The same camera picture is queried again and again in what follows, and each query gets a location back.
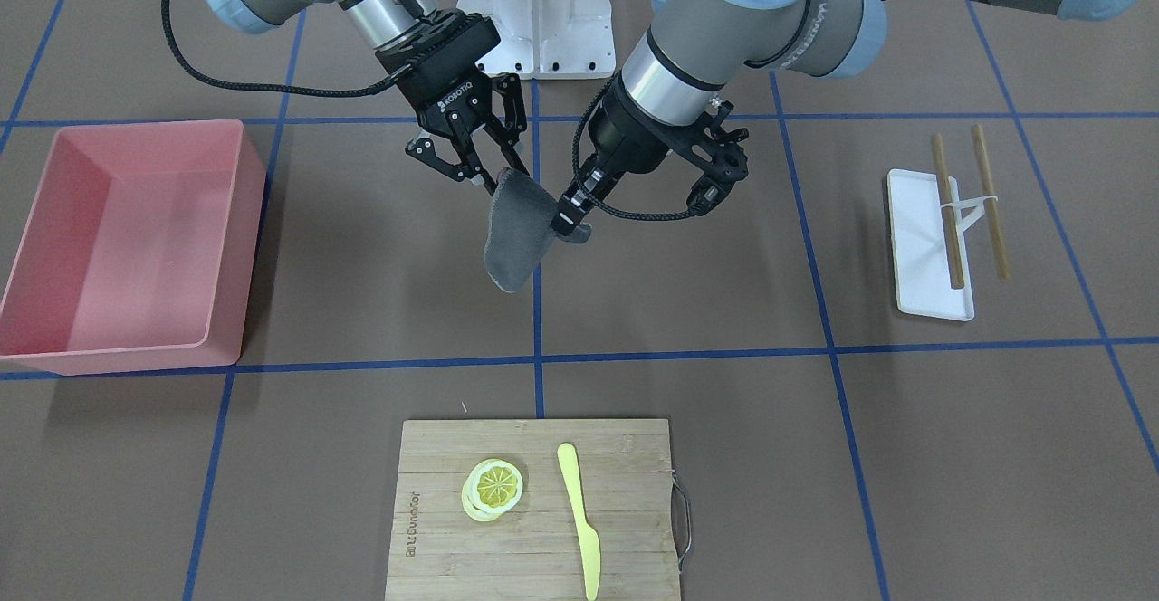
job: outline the black cable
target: black cable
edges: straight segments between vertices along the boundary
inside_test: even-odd
[[[296,87],[293,85],[277,85],[276,82],[220,81],[220,79],[206,76],[204,73],[197,72],[197,68],[194,68],[194,65],[190,65],[189,60],[185,60],[185,56],[182,56],[181,49],[177,47],[177,39],[173,35],[173,23],[169,19],[169,0],[161,0],[161,29],[165,31],[165,41],[169,43],[169,52],[173,52],[173,57],[177,59],[177,64],[190,76],[204,82],[204,85],[220,87],[220,89],[243,90],[243,93],[301,94],[304,97],[369,97],[372,94],[385,93],[386,89],[393,87],[399,78],[406,73],[400,69],[400,73],[393,73],[381,81],[376,82],[376,85],[363,87],[363,89],[314,89],[314,87]]]
[[[612,74],[612,78],[607,79],[607,82],[605,82],[604,87],[600,88],[599,94],[596,94],[596,98],[592,98],[590,105],[588,105],[588,110],[584,110],[583,116],[580,117],[580,126],[576,126],[575,138],[571,139],[573,181],[575,181],[575,184],[580,188],[581,192],[583,192],[584,196],[588,197],[588,200],[591,200],[593,205],[604,210],[606,213],[611,213],[612,217],[624,218],[626,221],[684,221],[685,218],[695,217],[695,214],[692,213],[692,208],[677,213],[624,212],[624,210],[617,210],[614,206],[599,200],[599,198],[591,192],[591,189],[588,189],[586,185],[583,184],[583,175],[580,173],[580,142],[583,140],[583,130],[584,126],[588,126],[588,122],[591,119],[591,113],[596,111],[596,105],[599,105],[600,98],[604,98],[604,94],[607,94],[608,87],[612,87],[612,82],[615,81],[617,78],[620,78],[620,73],[614,73]]]

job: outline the cutting board handle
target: cutting board handle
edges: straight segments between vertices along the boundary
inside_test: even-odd
[[[684,486],[680,485],[680,478],[676,475],[676,470],[672,470],[672,492],[680,498],[680,507],[684,510],[684,549],[680,549],[680,541],[676,540],[678,533],[677,528],[681,522],[677,521],[676,515],[672,515],[672,541],[676,543],[676,552],[679,555],[679,559],[676,562],[676,569],[681,574],[684,573],[684,559],[688,557],[692,552],[692,501],[688,499],[688,493],[684,491]]]

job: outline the lemon slice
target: lemon slice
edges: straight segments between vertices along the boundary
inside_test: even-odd
[[[523,497],[523,475],[515,466],[488,459],[475,466],[462,484],[462,510],[473,520],[490,522]]]

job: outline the knife handle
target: knife handle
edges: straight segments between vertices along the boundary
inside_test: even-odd
[[[571,503],[571,514],[575,515],[576,525],[588,523],[588,518],[583,507],[583,485],[580,483],[580,457],[576,455],[576,446],[570,441],[564,441],[557,449],[555,456],[560,460],[560,472],[563,474],[563,485],[568,489],[568,501]]]

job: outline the wooden cutting board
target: wooden cutting board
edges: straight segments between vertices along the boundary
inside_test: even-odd
[[[555,448],[576,446],[599,534],[599,600],[679,601],[668,420],[407,420],[387,601],[584,599],[583,566]],[[494,522],[464,513],[480,461],[519,468],[523,498]]]

